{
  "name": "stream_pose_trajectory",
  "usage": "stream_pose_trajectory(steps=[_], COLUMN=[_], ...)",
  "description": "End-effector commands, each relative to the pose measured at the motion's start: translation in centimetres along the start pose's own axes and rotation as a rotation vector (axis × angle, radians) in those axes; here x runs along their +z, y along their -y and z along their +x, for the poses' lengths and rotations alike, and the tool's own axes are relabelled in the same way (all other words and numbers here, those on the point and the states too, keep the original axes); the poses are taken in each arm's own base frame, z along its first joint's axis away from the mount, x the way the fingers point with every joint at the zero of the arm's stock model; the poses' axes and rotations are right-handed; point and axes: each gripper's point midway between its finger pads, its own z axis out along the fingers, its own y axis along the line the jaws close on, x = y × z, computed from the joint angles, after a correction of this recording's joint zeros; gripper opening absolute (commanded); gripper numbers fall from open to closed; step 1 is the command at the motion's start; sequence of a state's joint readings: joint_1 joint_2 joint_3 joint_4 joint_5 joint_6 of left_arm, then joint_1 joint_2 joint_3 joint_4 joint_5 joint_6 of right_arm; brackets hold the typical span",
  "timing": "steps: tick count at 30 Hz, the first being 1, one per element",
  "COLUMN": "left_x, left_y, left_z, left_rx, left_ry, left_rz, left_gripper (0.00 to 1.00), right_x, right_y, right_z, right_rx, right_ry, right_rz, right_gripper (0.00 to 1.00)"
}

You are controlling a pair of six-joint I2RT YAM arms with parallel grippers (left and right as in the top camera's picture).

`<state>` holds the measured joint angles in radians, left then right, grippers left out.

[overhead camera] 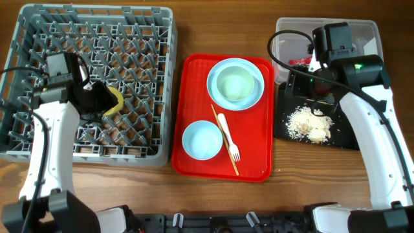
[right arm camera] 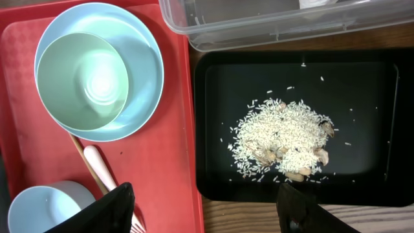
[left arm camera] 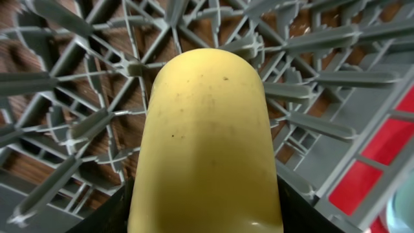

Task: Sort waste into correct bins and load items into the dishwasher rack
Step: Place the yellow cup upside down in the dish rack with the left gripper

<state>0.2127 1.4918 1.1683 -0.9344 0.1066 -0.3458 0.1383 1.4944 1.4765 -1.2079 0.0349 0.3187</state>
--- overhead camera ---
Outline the yellow cup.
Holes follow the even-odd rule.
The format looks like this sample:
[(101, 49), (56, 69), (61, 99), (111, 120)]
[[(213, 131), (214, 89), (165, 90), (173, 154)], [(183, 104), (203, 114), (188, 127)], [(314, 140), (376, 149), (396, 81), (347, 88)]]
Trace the yellow cup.
[(124, 97), (122, 96), (121, 92), (114, 87), (108, 87), (108, 89), (110, 90), (112, 94), (115, 95), (117, 99), (117, 104), (114, 107), (110, 108), (110, 110), (106, 111), (103, 114), (104, 116), (111, 116), (119, 112), (120, 110), (122, 110), (122, 108), (124, 107)]

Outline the red sauce packet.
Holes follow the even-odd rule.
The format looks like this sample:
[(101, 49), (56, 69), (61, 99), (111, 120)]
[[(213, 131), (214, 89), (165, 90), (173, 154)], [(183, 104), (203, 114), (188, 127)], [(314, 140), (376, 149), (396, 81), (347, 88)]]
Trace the red sauce packet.
[(302, 59), (297, 59), (297, 60), (290, 60), (289, 61), (289, 65), (294, 66), (294, 65), (304, 65), (304, 66), (309, 66), (311, 63), (312, 58), (308, 57), (308, 58), (302, 58)]

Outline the light green bowl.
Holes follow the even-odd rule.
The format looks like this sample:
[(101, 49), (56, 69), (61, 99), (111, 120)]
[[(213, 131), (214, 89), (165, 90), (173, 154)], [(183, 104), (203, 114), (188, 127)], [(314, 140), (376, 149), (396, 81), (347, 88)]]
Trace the light green bowl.
[(245, 66), (231, 65), (217, 75), (217, 89), (230, 102), (239, 102), (249, 97), (254, 90), (254, 77)]

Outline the small light blue bowl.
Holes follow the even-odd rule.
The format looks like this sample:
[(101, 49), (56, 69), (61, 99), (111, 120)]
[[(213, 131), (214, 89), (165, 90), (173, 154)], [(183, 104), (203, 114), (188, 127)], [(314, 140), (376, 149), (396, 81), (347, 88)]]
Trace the small light blue bowl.
[(182, 146), (191, 158), (206, 161), (220, 152), (223, 146), (223, 136), (214, 123), (198, 120), (184, 130)]

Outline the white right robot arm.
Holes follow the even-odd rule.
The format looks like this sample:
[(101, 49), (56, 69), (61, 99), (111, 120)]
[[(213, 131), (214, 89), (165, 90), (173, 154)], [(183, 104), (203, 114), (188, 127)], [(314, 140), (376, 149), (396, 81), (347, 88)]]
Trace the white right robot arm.
[(311, 208), (316, 232), (412, 232), (413, 159), (393, 106), (389, 75), (377, 55), (329, 62), (321, 74), (291, 68), (329, 85), (358, 142), (369, 178), (370, 209), (339, 204)]

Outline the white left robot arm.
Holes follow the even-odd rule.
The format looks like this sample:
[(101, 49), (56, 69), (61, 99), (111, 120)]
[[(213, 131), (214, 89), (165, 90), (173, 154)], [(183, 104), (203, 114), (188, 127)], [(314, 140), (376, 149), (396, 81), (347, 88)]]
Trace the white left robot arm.
[(65, 83), (34, 93), (34, 141), (26, 181), (17, 203), (6, 205), (2, 222), (9, 232), (130, 232), (126, 206), (94, 212), (74, 194), (74, 136), (84, 113), (115, 113), (124, 98), (114, 87), (90, 89)]

